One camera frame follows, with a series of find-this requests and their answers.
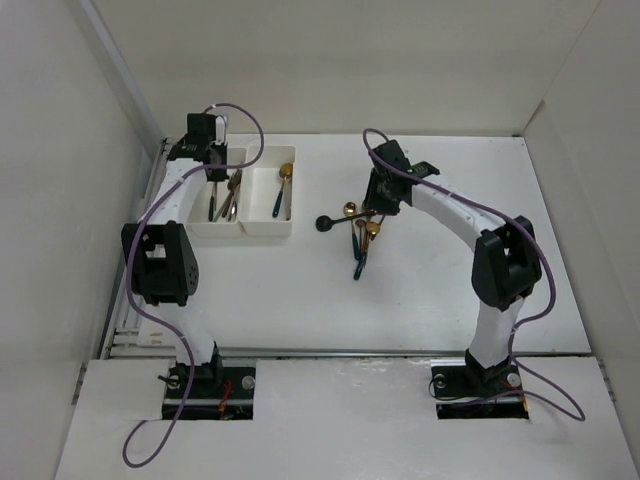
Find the white plastic tray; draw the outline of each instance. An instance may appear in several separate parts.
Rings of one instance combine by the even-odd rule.
[[[258,147],[249,147],[247,161],[253,159],[257,151]],[[256,166],[244,171],[238,218],[248,235],[272,237],[291,235],[294,215],[295,161],[295,147],[267,146]],[[282,185],[279,171],[284,163],[293,163],[294,173],[287,181],[280,214],[277,218],[273,218],[273,207]],[[288,219],[287,204],[291,208],[291,216]]]
[[[244,163],[246,158],[246,148],[229,148],[227,151],[227,163],[229,165],[240,165]],[[238,198],[242,194],[244,186],[243,181],[240,182],[240,193]],[[209,221],[209,199],[211,198],[211,189],[213,188],[213,182],[207,182],[202,191],[198,194],[191,213],[189,214],[188,228],[201,238],[231,238],[239,237],[242,235],[242,225],[238,221],[240,216],[240,202],[238,201],[238,213],[235,218],[228,222],[226,218],[220,217],[217,222]],[[218,183],[218,208],[222,207],[225,197],[229,193],[227,189],[227,182]]]

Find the utensil handle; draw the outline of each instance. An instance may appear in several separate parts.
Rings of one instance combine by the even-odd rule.
[[[282,190],[278,193],[278,198],[276,198],[276,204],[273,206],[273,218],[278,218],[278,214],[280,213],[280,204],[282,203]]]
[[[356,267],[356,271],[353,272],[353,279],[360,280],[360,275],[362,275],[362,271],[364,270],[365,265],[367,264],[367,252],[364,252],[360,257],[360,261],[358,262],[358,266]]]
[[[213,222],[213,214],[215,213],[216,199],[211,197],[209,199],[209,221]]]
[[[355,233],[351,234],[351,243],[353,244],[353,258],[356,259],[356,261],[360,261],[360,245],[358,242],[358,236]]]

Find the purple cable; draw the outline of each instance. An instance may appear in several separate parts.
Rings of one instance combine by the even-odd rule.
[[[483,403],[486,403],[486,402],[490,402],[492,400],[497,400],[498,398],[508,397],[508,396],[512,396],[512,395],[529,395],[531,397],[537,398],[538,400],[541,400],[541,401],[551,405],[552,407],[556,408],[557,410],[559,410],[560,412],[564,413],[565,415],[567,415],[568,417],[570,417],[570,418],[572,418],[574,420],[577,420],[579,422],[584,422],[586,420],[586,416],[584,414],[584,411],[582,410],[580,405],[578,405],[578,402],[576,402],[574,400],[574,398],[566,390],[564,390],[562,387],[560,387],[560,385],[554,383],[553,381],[549,380],[545,376],[543,376],[543,375],[541,375],[541,374],[539,374],[537,372],[534,372],[529,367],[526,367],[522,363],[518,362],[516,360],[516,358],[515,358],[514,353],[513,353],[513,342],[515,340],[516,330],[518,330],[518,328],[520,328],[522,325],[524,325],[526,323],[533,322],[535,320],[539,320],[539,319],[547,316],[551,312],[551,310],[553,310],[553,307],[556,304],[556,298],[557,298],[556,282],[555,282],[555,279],[553,278],[553,273],[551,272],[551,266],[549,265],[549,261],[547,260],[547,257],[545,256],[544,252],[540,248],[540,245],[538,245],[538,242],[536,242],[536,240],[533,238],[533,236],[530,235],[529,232],[527,232],[527,230],[522,225],[520,225],[518,222],[516,222],[513,218],[509,217],[508,215],[496,210],[495,208],[488,207],[488,206],[483,205],[483,204],[478,203],[478,202],[474,202],[473,200],[469,200],[468,198],[465,198],[465,197],[463,197],[461,195],[458,195],[457,193],[451,192],[450,190],[448,190],[448,189],[446,189],[444,187],[441,187],[440,185],[436,185],[436,184],[431,183],[431,182],[429,182],[427,180],[424,180],[422,178],[415,177],[415,176],[410,175],[408,173],[405,173],[405,172],[403,172],[401,170],[398,170],[397,168],[392,167],[391,165],[386,164],[373,151],[373,149],[371,148],[371,145],[369,145],[369,142],[367,141],[367,134],[369,134],[369,133],[375,133],[377,135],[380,135],[387,142],[389,141],[389,137],[387,137],[387,135],[384,132],[381,132],[380,130],[377,130],[375,128],[365,128],[365,130],[362,132],[362,141],[364,142],[364,145],[367,148],[367,151],[369,152],[369,155],[371,156],[371,158],[377,164],[379,164],[382,167],[386,168],[387,170],[389,170],[390,172],[394,173],[395,175],[399,175],[401,177],[408,178],[410,180],[416,181],[416,182],[418,182],[418,183],[420,183],[422,185],[425,185],[426,187],[429,187],[429,188],[432,188],[434,190],[437,190],[438,192],[443,193],[444,195],[448,195],[451,198],[453,198],[455,200],[458,200],[461,203],[464,203],[465,205],[468,205],[468,206],[476,208],[478,210],[483,210],[483,211],[485,211],[487,213],[495,215],[496,217],[501,218],[506,223],[508,223],[509,225],[514,227],[515,229],[517,229],[527,239],[527,241],[531,244],[531,246],[535,250],[536,254],[538,255],[538,258],[540,259],[540,262],[542,263],[542,267],[544,268],[544,271],[545,271],[545,273],[547,275],[547,279],[549,281],[549,290],[550,290],[549,303],[544,308],[544,310],[542,310],[540,313],[538,313],[536,315],[532,315],[530,317],[523,318],[522,320],[517,321],[513,325],[513,329],[511,330],[511,336],[509,337],[509,343],[508,343],[509,358],[511,359],[511,361],[515,365],[520,367],[522,370],[524,370],[525,372],[533,375],[534,377],[538,378],[539,380],[542,380],[543,382],[547,383],[548,385],[551,385],[558,392],[560,392],[575,407],[575,409],[578,411],[578,415],[566,410],[565,408],[561,407],[557,403],[549,400],[548,398],[543,397],[542,395],[540,395],[538,393],[530,392],[530,391],[527,391],[527,390],[511,390],[511,391],[508,391],[508,392],[500,393],[498,395],[494,395],[492,397],[481,398],[481,399],[473,400],[473,401],[470,401],[470,402],[458,403],[456,405],[459,405],[459,406],[473,406],[473,405],[480,405],[480,404],[483,404]]]
[[[244,108],[235,105],[233,103],[217,103],[217,104],[213,104],[210,107],[207,107],[203,113],[207,113],[210,110],[214,109],[214,108],[218,108],[218,107],[230,107],[230,108],[234,108],[236,110],[241,111],[242,113],[244,113],[247,117],[249,117],[251,119],[251,121],[253,121],[253,123],[256,125],[257,129],[258,129],[258,133],[260,134],[260,149],[258,150],[258,153],[256,154],[255,158],[253,160],[251,160],[249,163],[245,163],[242,165],[200,165],[197,167],[192,168],[191,170],[189,170],[188,172],[186,172],[183,176],[182,176],[182,180],[186,180],[187,178],[189,178],[191,175],[193,175],[196,172],[200,172],[202,170],[231,170],[231,169],[238,169],[238,168],[247,168],[250,167],[251,165],[253,165],[254,163],[256,163],[260,157],[262,156],[262,152],[264,151],[264,132],[262,130],[262,126],[260,126],[260,122],[258,122],[258,120],[247,110],[245,110]],[[182,181],[178,181],[176,182],[171,188],[169,188],[169,190],[167,190],[164,195],[162,195],[147,211],[147,213],[145,214],[145,216],[142,218],[142,220],[140,220],[140,222],[138,223],[138,229],[136,230],[136,234],[133,237],[133,241],[131,242],[131,249],[130,252],[135,252],[138,248],[138,244],[140,243],[140,238],[142,237],[142,233],[144,232],[145,227],[147,226],[147,223],[149,222],[149,219],[153,216],[153,214],[156,212],[156,210],[158,210],[158,208],[160,207],[160,205],[162,205],[164,202],[167,201],[167,199],[169,197],[171,197],[171,195],[173,195],[173,193],[180,188],[180,186],[182,185]],[[187,351],[187,355],[189,357],[189,377],[187,379],[187,385],[184,389],[184,394],[182,395],[182,400],[180,401],[180,404],[178,405],[178,409],[176,410],[176,413],[173,416],[173,419],[171,420],[171,423],[169,424],[169,428],[167,428],[166,433],[164,434],[164,437],[162,437],[162,441],[160,442],[160,444],[158,445],[158,448],[155,449],[155,451],[146,459],[143,460],[140,463],[133,463],[131,460],[129,460],[129,455],[127,454],[127,448],[129,447],[129,442],[131,442],[131,439],[133,438],[133,436],[135,435],[135,433],[140,429],[140,427],[142,427],[145,423],[147,423],[147,420],[143,420],[141,421],[138,425],[135,426],[135,428],[133,430],[131,430],[131,433],[129,434],[129,436],[127,437],[127,439],[124,442],[124,445],[122,447],[122,459],[124,460],[124,463],[130,467],[130,468],[141,468],[144,467],[145,465],[148,465],[149,463],[151,463],[153,461],[153,459],[155,459],[158,454],[160,453],[160,451],[164,448],[165,444],[167,443],[167,440],[169,440],[169,436],[171,435],[171,432],[173,431],[173,428],[176,426],[176,423],[178,421],[178,419],[180,418],[180,415],[182,414],[182,410],[184,409],[185,404],[187,403],[187,399],[189,398],[189,393],[191,392],[191,387],[193,386],[193,379],[196,373],[196,368],[195,368],[195,359],[193,356],[193,351],[191,350],[191,346],[189,345],[189,342],[187,341],[187,339],[184,337],[184,335],[182,334],[182,332],[180,330],[178,330],[176,327],[174,327],[173,325],[171,325],[168,322],[165,322],[164,320],[151,315],[150,313],[145,312],[142,308],[140,308],[136,302],[135,302],[135,298],[134,298],[134,293],[133,293],[133,288],[132,288],[132,275],[133,275],[133,260],[134,260],[135,255],[131,254],[129,255],[129,258],[127,259],[127,276],[126,276],[126,282],[125,282],[125,290],[127,292],[127,299],[129,300],[129,303],[131,304],[131,308],[133,308],[133,310],[135,310],[139,315],[143,316],[144,318],[151,320],[154,323],[157,323],[159,325],[162,325],[163,327],[169,329],[171,332],[173,332],[178,339],[182,342],[182,345],[184,345],[185,350]]]

